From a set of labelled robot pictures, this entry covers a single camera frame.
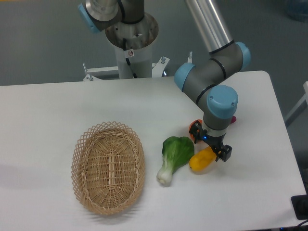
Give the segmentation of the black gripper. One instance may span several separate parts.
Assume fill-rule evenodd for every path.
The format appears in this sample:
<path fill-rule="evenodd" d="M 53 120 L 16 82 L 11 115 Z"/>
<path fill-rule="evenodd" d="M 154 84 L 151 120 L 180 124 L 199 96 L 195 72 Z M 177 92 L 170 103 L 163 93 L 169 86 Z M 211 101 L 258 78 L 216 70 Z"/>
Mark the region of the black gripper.
<path fill-rule="evenodd" d="M 226 135 L 227 129 L 214 130 L 214 129 L 203 129 L 202 121 L 194 121 L 189 126 L 189 134 L 194 144 L 200 141 L 204 141 L 208 144 L 212 151 L 216 155 L 215 161 L 221 159 L 226 162 L 232 153 L 232 147 L 223 144 L 223 139 Z"/>

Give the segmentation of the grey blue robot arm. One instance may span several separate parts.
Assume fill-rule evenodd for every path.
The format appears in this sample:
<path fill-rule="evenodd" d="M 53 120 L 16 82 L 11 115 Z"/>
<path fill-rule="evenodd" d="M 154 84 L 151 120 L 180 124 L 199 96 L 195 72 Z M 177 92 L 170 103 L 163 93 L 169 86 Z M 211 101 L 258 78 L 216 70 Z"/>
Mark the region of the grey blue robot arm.
<path fill-rule="evenodd" d="M 245 68 L 251 60 L 249 49 L 235 42 L 213 0 L 188 0 L 210 59 L 203 66 L 191 61 L 177 69 L 174 82 L 204 113 L 202 122 L 189 130 L 195 141 L 208 144 L 217 159 L 226 161 L 232 148 L 223 144 L 226 130 L 237 109 L 236 91 L 224 80 Z M 114 46 L 119 77 L 153 77 L 150 46 L 158 35 L 157 21 L 144 10 L 142 0 L 87 0 L 78 6 L 88 28 L 104 31 Z"/>

